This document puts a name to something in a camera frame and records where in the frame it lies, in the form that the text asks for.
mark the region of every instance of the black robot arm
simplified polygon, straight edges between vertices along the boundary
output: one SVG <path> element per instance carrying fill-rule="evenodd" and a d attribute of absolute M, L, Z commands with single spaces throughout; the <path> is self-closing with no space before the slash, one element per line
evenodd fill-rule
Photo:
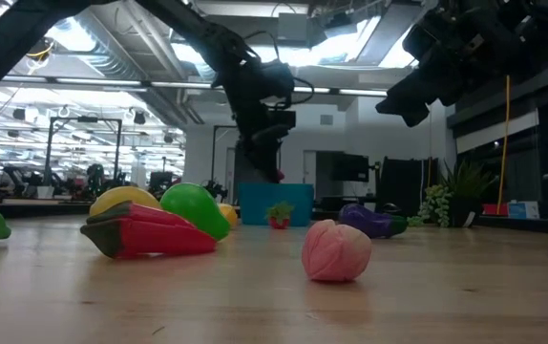
<path fill-rule="evenodd" d="M 488 81 L 518 82 L 548 66 L 548 0 L 440 0 L 404 40 L 418 69 L 388 91 L 376 109 L 409 126 Z"/>
<path fill-rule="evenodd" d="M 91 5 L 110 0 L 17 0 L 0 16 L 0 80 L 57 21 Z M 239 145 L 265 178 L 278 182 L 276 154 L 280 139 L 295 125 L 278 118 L 262 103 L 268 97 L 285 98 L 290 106 L 295 86 L 288 65 L 280 60 L 262 63 L 242 37 L 200 17 L 180 0 L 137 0 L 147 11 L 185 38 L 217 73 L 241 134 Z"/>

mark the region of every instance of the purple plastic eggplant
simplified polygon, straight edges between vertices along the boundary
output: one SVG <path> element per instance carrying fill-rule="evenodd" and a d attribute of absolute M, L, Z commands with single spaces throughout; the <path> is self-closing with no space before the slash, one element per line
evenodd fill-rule
<path fill-rule="evenodd" d="M 355 227 L 371 239 L 390 238 L 406 231 L 408 222 L 400 216 L 379 214 L 360 204 L 347 204 L 340 210 L 338 221 Z"/>

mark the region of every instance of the wooden table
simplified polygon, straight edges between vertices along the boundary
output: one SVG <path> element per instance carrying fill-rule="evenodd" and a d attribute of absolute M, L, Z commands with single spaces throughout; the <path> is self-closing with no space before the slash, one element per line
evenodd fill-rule
<path fill-rule="evenodd" d="M 548 235 L 412 229 L 356 283 L 306 280 L 306 230 L 240 227 L 213 254 L 112 261 L 82 218 L 10 221 L 0 343 L 548 343 Z"/>

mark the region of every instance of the potted plant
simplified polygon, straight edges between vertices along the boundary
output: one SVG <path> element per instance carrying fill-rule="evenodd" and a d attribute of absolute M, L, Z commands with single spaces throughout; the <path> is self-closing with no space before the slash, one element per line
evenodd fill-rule
<path fill-rule="evenodd" d="M 265 218 L 274 229 L 286 229 L 291 220 L 291 212 L 294 206 L 287 202 L 274 204 L 266 211 Z"/>
<path fill-rule="evenodd" d="M 495 181 L 482 165 L 463 161 L 454 171 L 446 164 L 448 175 L 440 176 L 441 183 L 425 190 L 427 195 L 418 216 L 410 218 L 412 226 L 420 226 L 431 219 L 440 226 L 471 226 L 482 214 L 481 196 Z"/>

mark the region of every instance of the computer monitor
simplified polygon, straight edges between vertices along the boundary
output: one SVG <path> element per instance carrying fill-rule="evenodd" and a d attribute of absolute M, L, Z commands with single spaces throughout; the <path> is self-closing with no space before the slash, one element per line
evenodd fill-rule
<path fill-rule="evenodd" d="M 151 172 L 149 188 L 160 187 L 161 185 L 172 183 L 174 174 L 172 172 Z"/>
<path fill-rule="evenodd" d="M 344 182 L 369 182 L 369 158 L 351 154 L 335 155 L 331 179 Z"/>

